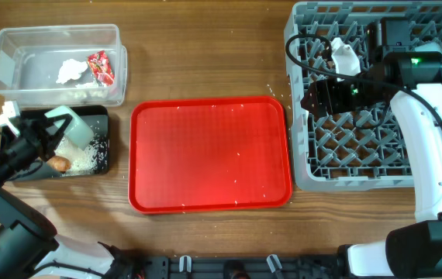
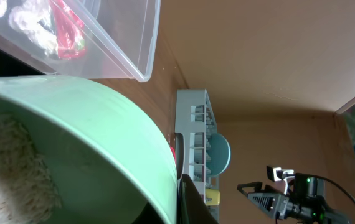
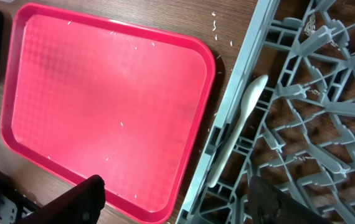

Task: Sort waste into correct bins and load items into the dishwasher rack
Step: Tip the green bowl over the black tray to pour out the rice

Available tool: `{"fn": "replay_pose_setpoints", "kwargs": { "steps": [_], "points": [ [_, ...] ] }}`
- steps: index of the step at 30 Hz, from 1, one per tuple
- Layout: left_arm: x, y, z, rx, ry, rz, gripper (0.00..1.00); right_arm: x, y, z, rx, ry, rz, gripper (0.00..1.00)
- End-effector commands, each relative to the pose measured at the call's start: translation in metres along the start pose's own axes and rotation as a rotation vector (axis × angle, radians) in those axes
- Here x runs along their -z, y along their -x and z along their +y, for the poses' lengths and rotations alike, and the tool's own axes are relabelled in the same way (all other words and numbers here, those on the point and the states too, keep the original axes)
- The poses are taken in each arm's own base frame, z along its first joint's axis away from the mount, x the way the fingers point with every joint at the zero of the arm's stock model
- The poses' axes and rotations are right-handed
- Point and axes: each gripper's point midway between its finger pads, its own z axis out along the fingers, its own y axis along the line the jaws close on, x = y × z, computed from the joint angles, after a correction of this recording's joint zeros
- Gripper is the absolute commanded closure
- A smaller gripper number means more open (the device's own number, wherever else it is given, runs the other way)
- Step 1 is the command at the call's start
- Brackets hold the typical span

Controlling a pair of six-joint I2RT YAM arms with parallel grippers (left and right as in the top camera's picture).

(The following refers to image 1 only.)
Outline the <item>green bowl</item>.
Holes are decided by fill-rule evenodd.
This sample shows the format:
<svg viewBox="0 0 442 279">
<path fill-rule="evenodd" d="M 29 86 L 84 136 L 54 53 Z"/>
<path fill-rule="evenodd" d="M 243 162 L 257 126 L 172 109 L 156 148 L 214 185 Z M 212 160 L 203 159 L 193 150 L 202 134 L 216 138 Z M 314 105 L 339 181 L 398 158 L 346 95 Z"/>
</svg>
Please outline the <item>green bowl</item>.
<svg viewBox="0 0 442 279">
<path fill-rule="evenodd" d="M 80 150 L 84 150 L 92 141 L 94 133 L 92 128 L 77 115 L 71 108 L 61 105 L 44 114 L 48 119 L 61 115 L 70 115 L 72 117 L 68 127 L 64 130 L 64 135 Z"/>
</svg>

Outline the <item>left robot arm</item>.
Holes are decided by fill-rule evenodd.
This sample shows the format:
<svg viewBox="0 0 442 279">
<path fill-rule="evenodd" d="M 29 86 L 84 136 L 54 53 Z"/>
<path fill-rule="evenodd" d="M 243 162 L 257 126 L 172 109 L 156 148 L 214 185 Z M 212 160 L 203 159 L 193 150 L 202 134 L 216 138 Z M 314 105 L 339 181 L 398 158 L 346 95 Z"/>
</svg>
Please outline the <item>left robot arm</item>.
<svg viewBox="0 0 442 279">
<path fill-rule="evenodd" d="M 53 157 L 73 120 L 70 113 L 12 120 L 20 135 L 0 150 L 0 278 L 131 278 L 135 273 L 132 260 L 118 248 L 59 235 L 44 215 L 3 188 L 37 158 Z"/>
</svg>

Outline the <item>orange carrot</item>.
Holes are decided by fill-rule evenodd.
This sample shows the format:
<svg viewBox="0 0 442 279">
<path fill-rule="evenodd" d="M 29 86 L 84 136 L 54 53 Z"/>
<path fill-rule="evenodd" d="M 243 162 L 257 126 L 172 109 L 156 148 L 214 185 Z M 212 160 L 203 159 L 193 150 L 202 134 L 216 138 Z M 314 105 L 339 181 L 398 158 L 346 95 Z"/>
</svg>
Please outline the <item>orange carrot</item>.
<svg viewBox="0 0 442 279">
<path fill-rule="evenodd" d="M 71 168 L 69 159 L 60 156 L 54 156 L 47 161 L 47 164 L 54 170 L 65 173 Z"/>
</svg>

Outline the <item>red snack wrapper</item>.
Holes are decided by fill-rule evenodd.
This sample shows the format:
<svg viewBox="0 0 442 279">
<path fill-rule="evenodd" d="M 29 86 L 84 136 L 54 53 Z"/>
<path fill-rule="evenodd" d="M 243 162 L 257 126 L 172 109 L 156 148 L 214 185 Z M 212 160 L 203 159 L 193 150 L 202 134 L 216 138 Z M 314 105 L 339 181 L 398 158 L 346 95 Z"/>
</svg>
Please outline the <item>red snack wrapper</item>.
<svg viewBox="0 0 442 279">
<path fill-rule="evenodd" d="M 87 64 L 97 82 L 106 87 L 114 84 L 115 76 L 104 50 L 88 56 Z"/>
</svg>

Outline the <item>white tissue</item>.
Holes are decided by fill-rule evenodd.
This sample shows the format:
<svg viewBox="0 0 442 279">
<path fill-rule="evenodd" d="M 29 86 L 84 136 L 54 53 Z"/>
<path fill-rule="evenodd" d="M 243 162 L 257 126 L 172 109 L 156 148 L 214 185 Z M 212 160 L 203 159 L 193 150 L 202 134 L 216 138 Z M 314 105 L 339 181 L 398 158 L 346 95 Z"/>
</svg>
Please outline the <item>white tissue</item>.
<svg viewBox="0 0 442 279">
<path fill-rule="evenodd" d="M 75 59 L 65 60 L 58 72 L 56 83 L 66 84 L 70 80 L 77 80 L 87 69 L 88 65 L 86 62 Z"/>
</svg>

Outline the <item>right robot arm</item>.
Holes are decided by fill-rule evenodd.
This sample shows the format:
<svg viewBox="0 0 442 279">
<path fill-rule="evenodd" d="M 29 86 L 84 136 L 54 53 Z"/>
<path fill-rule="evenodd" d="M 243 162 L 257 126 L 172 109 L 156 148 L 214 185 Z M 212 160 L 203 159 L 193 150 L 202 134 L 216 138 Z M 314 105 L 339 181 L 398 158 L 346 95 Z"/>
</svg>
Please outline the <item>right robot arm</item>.
<svg viewBox="0 0 442 279">
<path fill-rule="evenodd" d="M 416 46 L 405 18 L 383 18 L 366 29 L 370 67 L 340 38 L 316 36 L 334 71 L 320 71 L 300 105 L 323 117 L 384 102 L 406 146 L 416 197 L 410 226 L 376 243 L 342 250 L 348 277 L 442 277 L 442 49 Z"/>
</svg>

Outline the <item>light blue bowl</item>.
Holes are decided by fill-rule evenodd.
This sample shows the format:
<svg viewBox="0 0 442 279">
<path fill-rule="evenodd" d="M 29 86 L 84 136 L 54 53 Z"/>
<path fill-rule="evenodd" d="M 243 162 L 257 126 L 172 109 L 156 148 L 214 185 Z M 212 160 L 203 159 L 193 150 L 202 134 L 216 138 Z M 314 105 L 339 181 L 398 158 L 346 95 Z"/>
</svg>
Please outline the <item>light blue bowl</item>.
<svg viewBox="0 0 442 279">
<path fill-rule="evenodd" d="M 438 43 L 428 43 L 414 48 L 417 62 L 414 67 L 420 67 L 421 72 L 428 72 L 426 83 L 442 84 L 442 48 Z"/>
</svg>

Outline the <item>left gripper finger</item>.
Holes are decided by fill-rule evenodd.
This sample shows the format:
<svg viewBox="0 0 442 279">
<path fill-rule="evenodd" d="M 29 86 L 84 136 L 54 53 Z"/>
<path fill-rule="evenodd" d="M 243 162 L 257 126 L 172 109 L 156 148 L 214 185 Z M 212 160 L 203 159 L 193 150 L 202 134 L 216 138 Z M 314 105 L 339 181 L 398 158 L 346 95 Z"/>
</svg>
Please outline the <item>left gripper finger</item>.
<svg viewBox="0 0 442 279">
<path fill-rule="evenodd" d="M 56 135 L 47 131 L 53 125 L 53 118 L 23 119 L 21 137 L 38 142 L 53 142 Z"/>
<path fill-rule="evenodd" d="M 50 128 L 51 126 L 56 126 L 57 122 L 62 122 L 54 133 L 46 132 L 44 153 L 46 155 L 54 155 L 54 151 L 62 140 L 64 132 L 71 124 L 73 116 L 70 114 L 63 114 L 57 116 L 47 116 L 46 119 L 46 124 L 48 128 Z"/>
</svg>

